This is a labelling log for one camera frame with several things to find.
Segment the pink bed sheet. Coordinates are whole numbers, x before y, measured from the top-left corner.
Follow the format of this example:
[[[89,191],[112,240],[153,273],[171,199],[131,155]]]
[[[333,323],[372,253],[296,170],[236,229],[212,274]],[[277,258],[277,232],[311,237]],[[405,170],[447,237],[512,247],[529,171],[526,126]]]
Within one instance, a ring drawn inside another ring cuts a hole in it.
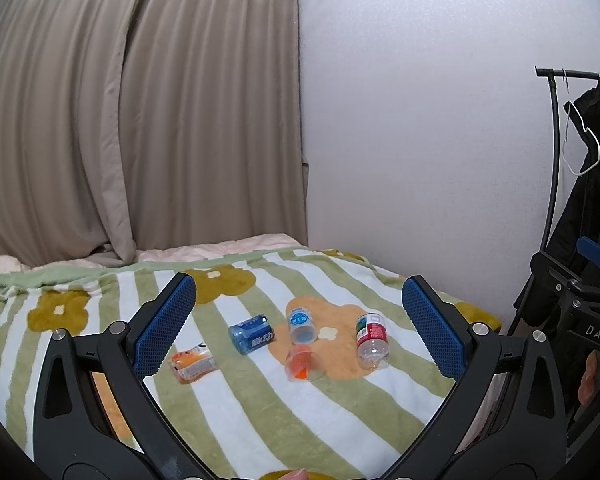
[[[232,255],[248,254],[258,250],[274,250],[300,247],[301,243],[293,237],[284,234],[261,234],[241,240],[226,240],[215,244],[198,244],[173,247],[168,249],[148,249],[136,251],[134,263],[144,262],[194,262],[219,259]],[[44,266],[27,266],[15,257],[0,255],[0,273],[29,272],[68,266],[69,268],[102,269],[114,266],[105,262],[105,255],[96,255],[86,259],[60,260],[46,263]]]

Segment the striped flower blanket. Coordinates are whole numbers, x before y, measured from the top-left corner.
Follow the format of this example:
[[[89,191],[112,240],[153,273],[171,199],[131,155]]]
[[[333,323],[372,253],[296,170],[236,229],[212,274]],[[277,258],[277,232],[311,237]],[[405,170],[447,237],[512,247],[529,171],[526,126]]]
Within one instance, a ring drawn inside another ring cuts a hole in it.
[[[178,382],[169,364],[146,387],[172,426],[219,476],[257,478],[306,468],[339,479],[382,474],[415,440],[452,388],[402,308],[402,276],[325,250],[272,252],[119,269],[53,268],[0,273],[0,421],[31,452],[38,378],[53,330],[102,332],[128,320],[178,272],[196,284],[194,310],[171,352],[206,344],[218,369]],[[305,307],[308,344],[325,375],[292,382],[287,316]],[[356,355],[356,321],[384,317],[390,354],[377,370]],[[275,339],[242,356],[228,328],[258,314]]]

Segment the clear cup orange inside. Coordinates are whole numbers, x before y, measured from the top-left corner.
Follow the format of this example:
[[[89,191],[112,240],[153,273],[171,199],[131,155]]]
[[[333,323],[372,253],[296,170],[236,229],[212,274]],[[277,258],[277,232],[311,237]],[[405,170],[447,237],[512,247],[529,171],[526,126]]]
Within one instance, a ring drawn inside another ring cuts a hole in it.
[[[285,372],[292,382],[315,382],[325,375],[325,367],[311,346],[294,344],[286,357]]]

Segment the beige curtain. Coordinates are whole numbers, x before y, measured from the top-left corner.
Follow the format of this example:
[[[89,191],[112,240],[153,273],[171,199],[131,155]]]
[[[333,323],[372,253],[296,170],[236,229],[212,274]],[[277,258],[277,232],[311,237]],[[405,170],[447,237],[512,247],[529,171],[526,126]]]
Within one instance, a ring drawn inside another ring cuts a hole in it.
[[[0,0],[0,255],[306,240],[298,0]]]

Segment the black clothes rack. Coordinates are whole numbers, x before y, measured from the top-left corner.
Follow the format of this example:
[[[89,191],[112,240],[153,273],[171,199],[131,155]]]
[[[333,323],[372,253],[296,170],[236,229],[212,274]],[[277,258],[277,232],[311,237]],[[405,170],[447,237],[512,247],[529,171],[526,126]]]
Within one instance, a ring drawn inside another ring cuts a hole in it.
[[[569,79],[586,79],[599,80],[600,73],[586,72],[585,70],[565,70],[561,68],[546,68],[535,67],[535,75],[539,78],[544,78],[550,90],[550,109],[552,110],[552,125],[553,125],[553,156],[552,156],[552,178],[550,179],[550,199],[548,200],[547,213],[544,222],[540,251],[547,248],[552,234],[552,226],[554,221],[555,209],[557,205],[558,183],[560,175],[560,158],[562,151],[560,150],[560,113],[558,110],[558,91],[556,78]]]

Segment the clear cup red label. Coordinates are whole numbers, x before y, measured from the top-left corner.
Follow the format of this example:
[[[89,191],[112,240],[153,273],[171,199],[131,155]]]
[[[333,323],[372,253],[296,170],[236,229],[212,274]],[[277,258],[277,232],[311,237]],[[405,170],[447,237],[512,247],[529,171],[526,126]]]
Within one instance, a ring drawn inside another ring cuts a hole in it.
[[[356,355],[364,370],[377,370],[387,362],[390,347],[385,319],[377,313],[367,313],[356,321]]]

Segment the black hanging clothes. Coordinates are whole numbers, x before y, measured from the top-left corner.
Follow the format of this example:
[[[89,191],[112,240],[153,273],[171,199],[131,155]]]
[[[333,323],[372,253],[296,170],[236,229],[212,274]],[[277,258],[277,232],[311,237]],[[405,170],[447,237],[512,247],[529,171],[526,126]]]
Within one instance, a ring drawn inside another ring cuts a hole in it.
[[[573,185],[545,250],[581,278],[592,280],[593,265],[578,254],[577,240],[586,236],[600,244],[600,79],[565,109],[593,130],[595,140],[581,168],[584,175]]]

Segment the clear cup light-blue label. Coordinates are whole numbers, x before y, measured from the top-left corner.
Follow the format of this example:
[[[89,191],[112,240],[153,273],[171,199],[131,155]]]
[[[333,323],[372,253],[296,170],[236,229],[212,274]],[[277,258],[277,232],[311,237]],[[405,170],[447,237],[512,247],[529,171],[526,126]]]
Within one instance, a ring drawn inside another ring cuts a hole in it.
[[[311,312],[305,307],[293,308],[288,316],[289,337],[293,344],[312,344],[316,328]]]

